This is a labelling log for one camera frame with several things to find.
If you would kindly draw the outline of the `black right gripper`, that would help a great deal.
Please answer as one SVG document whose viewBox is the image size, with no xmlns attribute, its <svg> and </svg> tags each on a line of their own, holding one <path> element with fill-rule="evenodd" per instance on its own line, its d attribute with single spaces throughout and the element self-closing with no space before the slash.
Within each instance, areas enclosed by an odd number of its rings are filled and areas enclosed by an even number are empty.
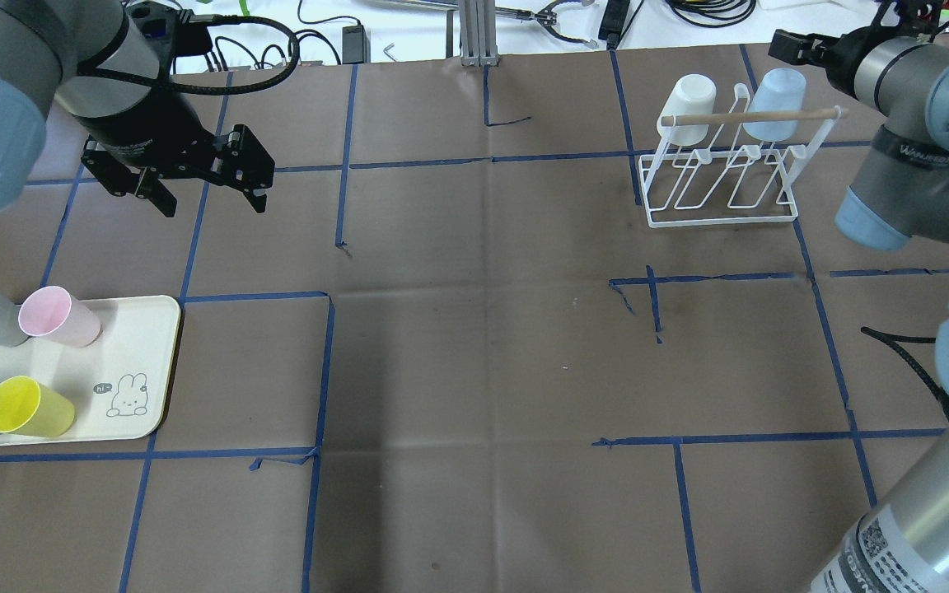
<svg viewBox="0 0 949 593">
<path fill-rule="evenodd" d="M 814 65 L 832 75 L 849 75 L 870 50 L 881 43 L 888 4 L 878 4 L 869 26 L 840 37 L 798 34 L 778 29 L 769 42 L 769 56 L 790 65 Z"/>
</svg>

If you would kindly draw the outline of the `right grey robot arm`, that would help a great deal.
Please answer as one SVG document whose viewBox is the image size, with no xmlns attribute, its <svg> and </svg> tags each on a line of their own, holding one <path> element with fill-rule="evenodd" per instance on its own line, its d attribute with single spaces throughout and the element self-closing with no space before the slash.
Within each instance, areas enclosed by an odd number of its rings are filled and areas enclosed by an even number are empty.
<svg viewBox="0 0 949 593">
<path fill-rule="evenodd" d="M 882 116 L 834 218 L 859 246 L 949 247 L 949 42 L 938 1 L 881 1 L 872 20 L 829 36 L 776 30 L 769 56 L 813 65 L 831 86 Z M 949 592 L 949 303 L 925 343 L 933 368 L 909 352 L 911 335 L 863 328 L 904 359 L 933 395 L 942 434 L 889 492 L 846 530 L 799 586 L 802 592 Z"/>
</svg>

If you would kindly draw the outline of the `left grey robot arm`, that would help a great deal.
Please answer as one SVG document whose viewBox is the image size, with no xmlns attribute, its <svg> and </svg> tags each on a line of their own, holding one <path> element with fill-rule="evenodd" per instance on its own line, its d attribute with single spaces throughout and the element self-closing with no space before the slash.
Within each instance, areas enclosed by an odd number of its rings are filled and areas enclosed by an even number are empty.
<svg viewBox="0 0 949 593">
<path fill-rule="evenodd" d="M 82 164 L 110 194 L 131 195 L 165 217 L 177 209 L 166 180 L 196 179 L 267 208 L 275 162 L 244 124 L 208 131 L 187 97 L 254 93 L 286 79 L 221 87 L 171 78 L 178 30 L 260 24 L 261 16 L 195 15 L 154 2 L 0 1 L 0 212 L 16 202 L 59 105 L 87 131 Z"/>
</svg>

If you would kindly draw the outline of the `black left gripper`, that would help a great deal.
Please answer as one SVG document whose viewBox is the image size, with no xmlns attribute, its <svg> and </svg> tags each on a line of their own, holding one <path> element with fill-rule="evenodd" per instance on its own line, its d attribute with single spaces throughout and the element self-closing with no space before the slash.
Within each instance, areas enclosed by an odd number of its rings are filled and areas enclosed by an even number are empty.
<svg viewBox="0 0 949 593">
<path fill-rule="evenodd" d="M 201 179 L 244 195 L 256 213 L 265 213 L 273 185 L 275 160 L 248 125 L 234 124 L 222 135 L 206 133 L 173 147 L 142 144 L 146 153 L 126 157 L 88 138 L 82 151 L 86 171 L 110 194 L 137 195 L 144 173 L 144 199 L 163 217 L 174 217 L 177 199 L 161 179 Z"/>
</svg>

